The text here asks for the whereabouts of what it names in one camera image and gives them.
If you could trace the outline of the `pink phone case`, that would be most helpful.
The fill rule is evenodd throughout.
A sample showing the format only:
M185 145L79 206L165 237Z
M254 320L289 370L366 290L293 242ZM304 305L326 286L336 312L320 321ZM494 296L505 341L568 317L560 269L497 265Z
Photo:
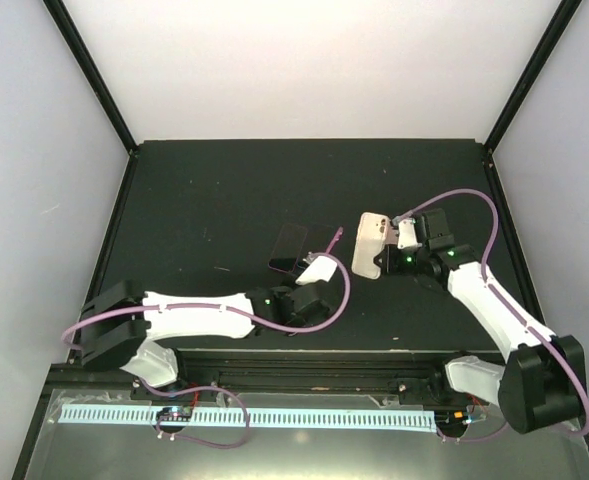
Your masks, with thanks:
M375 263L386 244L390 219L382 214L364 212L359 221L353 259L352 272L360 277L376 280L381 275L381 267Z

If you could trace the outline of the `black phone pink edge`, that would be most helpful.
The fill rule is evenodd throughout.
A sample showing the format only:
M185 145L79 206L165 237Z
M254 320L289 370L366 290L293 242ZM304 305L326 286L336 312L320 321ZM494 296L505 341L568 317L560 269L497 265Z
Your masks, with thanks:
M308 230L304 226L284 224L270 255L268 267L278 272L292 272L297 265L307 233Z

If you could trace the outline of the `dark pink phone black screen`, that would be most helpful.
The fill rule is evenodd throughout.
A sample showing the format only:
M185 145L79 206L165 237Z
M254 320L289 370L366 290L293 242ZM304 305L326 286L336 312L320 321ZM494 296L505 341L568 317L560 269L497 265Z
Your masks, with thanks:
M335 231L332 239L330 240L329 244L327 245L327 247L325 249L325 252L327 254L330 254L332 252L333 248L335 247L335 245L340 241L340 239L341 239L341 237L343 235L343 231L344 231L344 229L342 227L339 227Z

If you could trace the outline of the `blue phone black screen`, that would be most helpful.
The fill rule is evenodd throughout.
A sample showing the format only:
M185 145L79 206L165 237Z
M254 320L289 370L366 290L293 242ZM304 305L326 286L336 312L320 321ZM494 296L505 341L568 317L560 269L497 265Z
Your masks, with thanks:
M313 224L308 228L303 242L302 253L323 253L332 242L337 228L334 226Z

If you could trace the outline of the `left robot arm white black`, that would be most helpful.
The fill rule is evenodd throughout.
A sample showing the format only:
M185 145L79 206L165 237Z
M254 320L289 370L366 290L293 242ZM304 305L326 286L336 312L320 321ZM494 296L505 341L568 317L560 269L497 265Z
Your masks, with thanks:
M141 283L122 281L85 304L83 320L107 312L140 307L140 312L106 318L80 330L81 365L96 372L123 370L144 380L167 399L181 397L189 376L178 352L163 340L184 337L243 339L265 319L289 334L315 326L337 310L330 284L319 280L257 288L223 297L173 297L146 291Z

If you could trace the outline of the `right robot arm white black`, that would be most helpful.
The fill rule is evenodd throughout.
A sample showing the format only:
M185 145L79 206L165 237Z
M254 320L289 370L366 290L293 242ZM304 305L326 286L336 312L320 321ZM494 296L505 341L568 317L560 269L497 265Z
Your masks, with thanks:
M431 396L453 402L471 394L499 408L524 434L578 420L589 429L585 358L572 336L560 337L530 315L483 265L475 250L455 241L441 209L404 219L361 217L356 273L426 277L459 301L500 352L500 365L466 355L428 379Z

